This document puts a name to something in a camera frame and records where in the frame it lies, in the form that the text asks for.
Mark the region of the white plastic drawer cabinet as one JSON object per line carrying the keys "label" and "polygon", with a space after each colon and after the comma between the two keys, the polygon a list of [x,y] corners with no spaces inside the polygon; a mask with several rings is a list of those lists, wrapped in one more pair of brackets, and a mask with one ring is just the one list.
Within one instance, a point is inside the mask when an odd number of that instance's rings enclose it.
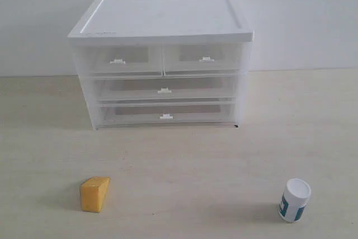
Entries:
{"label": "white plastic drawer cabinet", "polygon": [[[232,101],[237,123],[243,117],[248,64],[254,38],[237,0],[94,0],[68,34],[73,60],[81,83],[93,129],[126,125],[100,125],[103,104],[159,102]],[[166,75],[163,48],[188,44],[242,44],[240,68],[231,72]],[[95,48],[115,46],[156,46],[162,51],[161,74],[93,74],[90,72]],[[230,98],[149,99],[100,102],[96,81],[109,79],[157,79],[236,76],[236,96]]]}

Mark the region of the clear wide drawer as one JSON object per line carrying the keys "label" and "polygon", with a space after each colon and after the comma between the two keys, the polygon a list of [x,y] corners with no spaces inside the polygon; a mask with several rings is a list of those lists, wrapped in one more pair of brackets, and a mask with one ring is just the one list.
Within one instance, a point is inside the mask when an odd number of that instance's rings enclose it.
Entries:
{"label": "clear wide drawer", "polygon": [[189,77],[96,81],[100,102],[149,99],[206,99],[236,96],[238,78]]}
{"label": "clear wide drawer", "polygon": [[100,125],[237,123],[232,101],[103,104]]}

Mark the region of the clear middle wide drawer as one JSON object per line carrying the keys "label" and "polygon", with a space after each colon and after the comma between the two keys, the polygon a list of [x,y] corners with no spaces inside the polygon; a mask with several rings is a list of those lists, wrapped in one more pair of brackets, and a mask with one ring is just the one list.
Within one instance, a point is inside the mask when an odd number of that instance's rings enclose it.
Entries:
{"label": "clear middle wide drawer", "polygon": [[149,99],[206,99],[236,96],[238,78],[189,77],[96,81],[100,102]]}

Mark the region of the white blue labelled bottle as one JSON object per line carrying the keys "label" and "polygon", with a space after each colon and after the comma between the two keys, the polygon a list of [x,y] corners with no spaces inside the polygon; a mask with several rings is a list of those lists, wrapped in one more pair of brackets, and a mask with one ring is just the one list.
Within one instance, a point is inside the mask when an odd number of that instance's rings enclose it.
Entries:
{"label": "white blue labelled bottle", "polygon": [[289,222],[300,219],[311,192],[309,184],[304,180],[299,178],[289,179],[279,204],[280,215]]}

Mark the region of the yellow cheese wedge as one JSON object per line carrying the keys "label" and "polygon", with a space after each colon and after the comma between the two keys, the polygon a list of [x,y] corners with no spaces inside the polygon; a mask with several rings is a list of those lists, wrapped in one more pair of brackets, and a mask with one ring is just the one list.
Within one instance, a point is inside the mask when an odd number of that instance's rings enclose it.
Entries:
{"label": "yellow cheese wedge", "polygon": [[109,177],[91,177],[80,185],[81,210],[99,213],[106,197]]}

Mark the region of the clear bottom wide drawer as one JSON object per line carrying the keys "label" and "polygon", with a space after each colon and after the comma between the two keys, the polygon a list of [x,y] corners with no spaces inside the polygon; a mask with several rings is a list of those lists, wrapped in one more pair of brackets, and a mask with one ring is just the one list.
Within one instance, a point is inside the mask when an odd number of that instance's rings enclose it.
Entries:
{"label": "clear bottom wide drawer", "polygon": [[232,101],[103,104],[100,125],[237,123]]}

